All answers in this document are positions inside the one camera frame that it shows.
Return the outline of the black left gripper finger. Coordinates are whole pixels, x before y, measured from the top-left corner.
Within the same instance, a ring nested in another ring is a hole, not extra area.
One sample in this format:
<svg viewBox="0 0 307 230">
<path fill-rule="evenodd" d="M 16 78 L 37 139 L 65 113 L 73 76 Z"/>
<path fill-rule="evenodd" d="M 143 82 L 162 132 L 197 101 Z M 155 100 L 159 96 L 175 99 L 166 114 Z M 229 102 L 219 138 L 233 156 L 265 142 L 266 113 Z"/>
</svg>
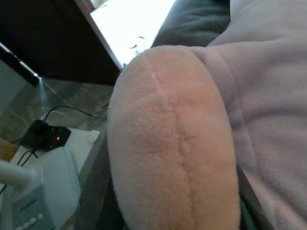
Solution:
<svg viewBox="0 0 307 230">
<path fill-rule="evenodd" d="M 236 166 L 240 197 L 240 230 L 273 230 L 243 170 Z"/>
</svg>

